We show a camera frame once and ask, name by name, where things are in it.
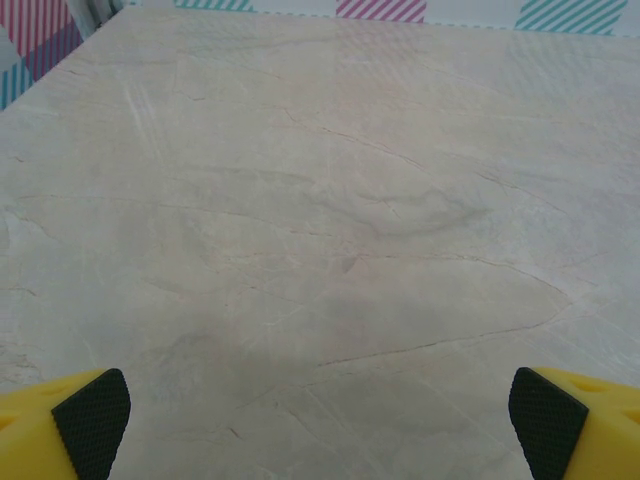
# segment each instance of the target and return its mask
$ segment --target beige marble countertop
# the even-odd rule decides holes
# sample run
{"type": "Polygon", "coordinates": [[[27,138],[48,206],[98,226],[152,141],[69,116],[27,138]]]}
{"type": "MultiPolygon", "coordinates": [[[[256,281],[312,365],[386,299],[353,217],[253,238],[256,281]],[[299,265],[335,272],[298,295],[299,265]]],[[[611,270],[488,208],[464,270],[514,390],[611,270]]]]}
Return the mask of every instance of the beige marble countertop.
{"type": "Polygon", "coordinates": [[[528,479],[519,366],[640,385],[640,41],[126,9],[0,115],[3,391],[114,479],[528,479]]]}

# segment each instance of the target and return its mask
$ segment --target black rubber pad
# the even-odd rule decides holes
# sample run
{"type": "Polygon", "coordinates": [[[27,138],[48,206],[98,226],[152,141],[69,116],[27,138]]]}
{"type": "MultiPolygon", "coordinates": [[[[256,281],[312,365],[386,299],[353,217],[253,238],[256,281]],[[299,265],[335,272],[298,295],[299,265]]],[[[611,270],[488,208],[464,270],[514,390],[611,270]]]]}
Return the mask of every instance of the black rubber pad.
{"type": "Polygon", "coordinates": [[[127,384],[115,368],[51,411],[79,480],[109,477],[130,411],[127,384]]]}
{"type": "Polygon", "coordinates": [[[509,415],[535,480],[561,480],[589,409],[530,368],[516,372],[509,415]]]}

